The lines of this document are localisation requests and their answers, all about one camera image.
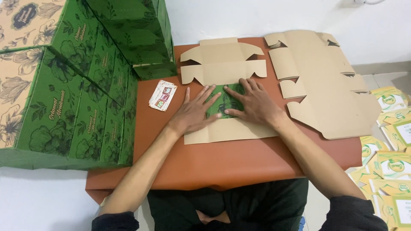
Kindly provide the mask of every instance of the black pants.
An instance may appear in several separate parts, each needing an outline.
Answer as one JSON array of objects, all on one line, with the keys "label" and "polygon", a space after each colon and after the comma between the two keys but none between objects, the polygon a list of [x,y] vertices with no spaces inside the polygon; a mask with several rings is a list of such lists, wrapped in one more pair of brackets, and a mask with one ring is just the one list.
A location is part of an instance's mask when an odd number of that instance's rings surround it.
[{"label": "black pants", "polygon": [[219,192],[150,190],[155,231],[186,231],[201,225],[195,210],[215,217],[224,210],[231,222],[259,223],[267,230],[297,231],[307,203],[308,179],[279,180]]}]

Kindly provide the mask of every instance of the forearm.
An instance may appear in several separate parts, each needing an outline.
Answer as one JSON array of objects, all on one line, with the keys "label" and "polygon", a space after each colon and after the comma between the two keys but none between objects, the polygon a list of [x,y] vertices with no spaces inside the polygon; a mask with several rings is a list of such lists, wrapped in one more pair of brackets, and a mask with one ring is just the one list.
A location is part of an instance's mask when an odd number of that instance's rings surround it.
[{"label": "forearm", "polygon": [[271,123],[293,153],[303,173],[327,198],[364,195],[342,168],[316,143],[308,138],[288,117]]},{"label": "forearm", "polygon": [[150,190],[168,153],[180,136],[166,127],[140,159],[130,168],[100,211],[122,213],[136,211]]}]

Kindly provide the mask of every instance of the brown leather mat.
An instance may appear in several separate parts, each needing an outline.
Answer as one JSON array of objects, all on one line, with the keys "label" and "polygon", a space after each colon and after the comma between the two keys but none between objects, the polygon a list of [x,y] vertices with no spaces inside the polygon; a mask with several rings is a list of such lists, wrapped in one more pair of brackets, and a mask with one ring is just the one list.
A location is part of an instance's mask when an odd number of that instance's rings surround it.
[{"label": "brown leather mat", "polygon": [[[239,42],[249,43],[263,49],[266,59],[266,78],[252,77],[264,85],[270,97],[284,109],[289,101],[302,99],[283,99],[268,54],[270,50],[264,38],[242,38]],[[134,162],[147,150],[165,124],[180,107],[187,86],[191,87],[191,97],[195,97],[202,86],[193,81],[181,84],[180,55],[195,45],[175,46],[179,75],[165,78],[178,86],[166,112],[148,106],[148,101],[159,79],[140,81],[137,93],[136,137],[134,142]],[[325,140],[314,129],[294,121],[297,126],[315,143],[322,147],[345,170],[361,165],[361,143],[359,138]],[[109,195],[129,168],[92,170],[88,172],[86,191],[98,203]],[[163,167],[155,179],[153,189],[191,190],[213,187],[224,190],[272,180],[301,177],[302,172],[296,160],[279,137],[254,140],[224,141],[184,145],[181,137],[171,149]]]}]

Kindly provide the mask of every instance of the die-cut cardboard sheet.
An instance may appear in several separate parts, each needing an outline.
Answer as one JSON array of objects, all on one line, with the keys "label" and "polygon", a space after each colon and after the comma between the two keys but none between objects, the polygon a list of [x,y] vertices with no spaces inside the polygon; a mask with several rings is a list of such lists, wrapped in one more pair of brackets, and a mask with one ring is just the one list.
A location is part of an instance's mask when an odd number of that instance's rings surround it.
[{"label": "die-cut cardboard sheet", "polygon": [[[181,55],[181,61],[193,60],[200,65],[181,67],[183,84],[197,79],[203,86],[237,83],[239,78],[250,78],[254,73],[267,77],[265,60],[247,60],[250,56],[264,55],[261,48],[239,43],[237,38],[201,40]],[[219,119],[200,131],[184,135],[184,144],[218,141],[259,139],[278,134],[262,125],[245,122],[240,118]]]},{"label": "die-cut cardboard sheet", "polygon": [[265,40],[290,116],[320,131],[326,139],[370,135],[381,107],[361,75],[355,74],[335,38],[293,30]]}]

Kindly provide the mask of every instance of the sticker sheet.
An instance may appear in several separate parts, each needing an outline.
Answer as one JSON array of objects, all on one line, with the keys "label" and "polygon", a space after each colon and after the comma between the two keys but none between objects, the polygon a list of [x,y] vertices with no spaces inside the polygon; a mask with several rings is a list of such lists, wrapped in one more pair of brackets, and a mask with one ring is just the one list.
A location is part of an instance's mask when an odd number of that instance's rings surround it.
[{"label": "sticker sheet", "polygon": [[177,86],[173,83],[160,80],[148,105],[154,109],[166,111],[176,90]]}]

